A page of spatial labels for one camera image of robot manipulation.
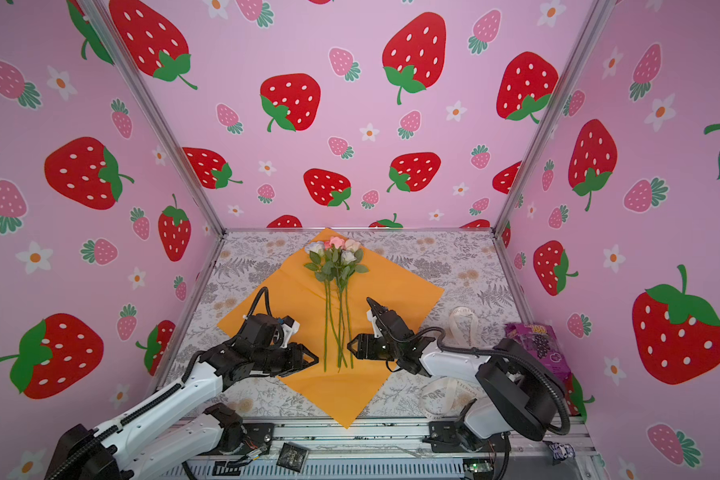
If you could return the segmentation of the white fake flower stem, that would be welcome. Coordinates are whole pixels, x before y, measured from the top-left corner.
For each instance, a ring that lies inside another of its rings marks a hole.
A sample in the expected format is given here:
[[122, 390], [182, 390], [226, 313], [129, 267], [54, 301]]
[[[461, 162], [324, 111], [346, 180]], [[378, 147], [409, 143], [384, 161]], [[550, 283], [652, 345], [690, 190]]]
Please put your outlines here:
[[352, 251], [343, 250], [338, 257], [336, 286], [339, 300], [339, 329], [338, 329], [338, 354], [339, 369], [353, 368], [353, 360], [347, 352], [347, 343], [351, 337], [351, 320], [349, 312], [348, 286], [351, 276], [354, 274], [357, 259]]

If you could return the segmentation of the white fake rose stem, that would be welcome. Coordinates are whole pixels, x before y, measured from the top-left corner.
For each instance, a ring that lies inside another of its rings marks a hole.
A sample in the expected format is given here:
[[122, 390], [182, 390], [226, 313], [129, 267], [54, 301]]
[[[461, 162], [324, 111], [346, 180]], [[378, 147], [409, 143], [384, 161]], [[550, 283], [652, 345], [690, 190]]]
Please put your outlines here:
[[332, 257], [330, 256], [331, 251], [325, 249], [325, 243], [321, 241], [314, 241], [309, 243], [305, 247], [305, 252], [309, 257], [309, 262], [304, 265], [305, 268], [310, 270], [315, 279], [322, 285], [325, 303], [325, 319], [324, 319], [324, 338], [323, 348], [325, 363], [323, 370], [328, 370], [328, 356], [330, 354], [330, 340], [336, 333], [332, 315], [332, 302], [331, 302], [331, 285], [333, 273]]

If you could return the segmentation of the cream fake rose stem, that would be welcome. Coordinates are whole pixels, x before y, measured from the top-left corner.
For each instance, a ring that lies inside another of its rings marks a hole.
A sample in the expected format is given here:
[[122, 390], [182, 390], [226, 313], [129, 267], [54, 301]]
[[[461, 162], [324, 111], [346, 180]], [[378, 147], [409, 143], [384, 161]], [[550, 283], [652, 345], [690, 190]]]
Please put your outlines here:
[[342, 246], [340, 255], [339, 272], [339, 299], [342, 316], [343, 340], [341, 345], [346, 346], [351, 339], [351, 315], [349, 311], [349, 280], [356, 271], [358, 265], [362, 266], [363, 250], [362, 245], [353, 239], [346, 239]]

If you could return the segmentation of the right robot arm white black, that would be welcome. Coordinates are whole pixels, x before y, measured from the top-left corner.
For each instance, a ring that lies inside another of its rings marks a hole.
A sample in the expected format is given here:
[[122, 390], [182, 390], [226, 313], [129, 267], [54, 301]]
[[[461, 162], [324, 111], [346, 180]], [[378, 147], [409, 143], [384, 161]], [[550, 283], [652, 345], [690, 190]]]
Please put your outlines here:
[[532, 441], [570, 432], [563, 383], [518, 342], [505, 338], [491, 349], [447, 345], [444, 329], [415, 333], [397, 312], [372, 298], [367, 303], [374, 332], [348, 343], [355, 358], [383, 361], [412, 375], [476, 383], [486, 393], [462, 408], [449, 434], [432, 433], [427, 443], [478, 451], [511, 431]]

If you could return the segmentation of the pink fake rose stem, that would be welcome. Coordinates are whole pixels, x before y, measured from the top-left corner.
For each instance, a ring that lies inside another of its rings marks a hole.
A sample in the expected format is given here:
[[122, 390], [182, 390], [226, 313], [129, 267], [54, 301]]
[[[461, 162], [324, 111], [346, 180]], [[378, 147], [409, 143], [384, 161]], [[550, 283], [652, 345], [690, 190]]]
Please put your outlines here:
[[347, 359], [346, 344], [351, 333], [350, 314], [348, 307], [348, 275], [349, 267], [345, 260], [345, 240], [342, 237], [332, 236], [327, 241], [326, 255], [330, 263], [330, 281], [333, 286], [329, 288], [336, 294], [338, 316], [333, 321], [334, 336], [337, 347], [337, 368], [341, 370], [352, 364]]

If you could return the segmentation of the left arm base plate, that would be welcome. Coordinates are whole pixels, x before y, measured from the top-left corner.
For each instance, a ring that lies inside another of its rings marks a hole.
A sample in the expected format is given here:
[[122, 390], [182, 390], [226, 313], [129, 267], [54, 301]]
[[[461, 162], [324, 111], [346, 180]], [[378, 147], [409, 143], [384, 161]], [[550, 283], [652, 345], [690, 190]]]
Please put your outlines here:
[[226, 427], [215, 452], [221, 455], [249, 456], [267, 454], [272, 444], [273, 423], [244, 422]]

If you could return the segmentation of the orange wrapping paper sheet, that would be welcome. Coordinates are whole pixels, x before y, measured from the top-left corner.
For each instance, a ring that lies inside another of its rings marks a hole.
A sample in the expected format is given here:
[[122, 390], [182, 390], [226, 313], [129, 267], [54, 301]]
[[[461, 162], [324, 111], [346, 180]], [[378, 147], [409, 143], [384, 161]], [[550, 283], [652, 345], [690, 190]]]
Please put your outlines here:
[[265, 286], [275, 315], [301, 325], [294, 339], [319, 357], [318, 365], [285, 379], [245, 380], [221, 400], [248, 417], [327, 416], [342, 426], [365, 417], [421, 417], [425, 377], [382, 362], [352, 359], [347, 343], [368, 333], [366, 299], [396, 310], [417, 330], [433, 322], [444, 293], [445, 242], [433, 233], [354, 231], [368, 272], [356, 274], [349, 290], [323, 285], [307, 269], [305, 247], [315, 232], [232, 233], [222, 250], [212, 285], [233, 295], [219, 327], [233, 334], [242, 324], [256, 291]]

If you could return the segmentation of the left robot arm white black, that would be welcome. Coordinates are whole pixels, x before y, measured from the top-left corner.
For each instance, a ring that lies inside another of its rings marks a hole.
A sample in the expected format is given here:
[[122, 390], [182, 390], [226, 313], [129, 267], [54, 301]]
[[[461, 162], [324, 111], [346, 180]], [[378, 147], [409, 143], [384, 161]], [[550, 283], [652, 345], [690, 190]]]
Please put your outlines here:
[[92, 429], [78, 424], [65, 432], [46, 478], [156, 479], [201, 453], [234, 451], [245, 441], [245, 428], [223, 403], [183, 427], [176, 424], [245, 379], [287, 377], [317, 365], [316, 354], [292, 341], [298, 329], [290, 317], [247, 316], [236, 335], [196, 352], [168, 386]]

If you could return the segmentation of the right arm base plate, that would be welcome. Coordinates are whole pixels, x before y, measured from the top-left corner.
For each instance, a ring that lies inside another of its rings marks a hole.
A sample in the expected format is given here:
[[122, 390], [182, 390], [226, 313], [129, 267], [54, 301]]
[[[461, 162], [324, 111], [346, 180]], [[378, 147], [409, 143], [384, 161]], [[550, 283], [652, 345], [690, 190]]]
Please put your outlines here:
[[434, 453], [505, 453], [512, 449], [507, 433], [480, 439], [455, 420], [431, 421], [422, 442]]

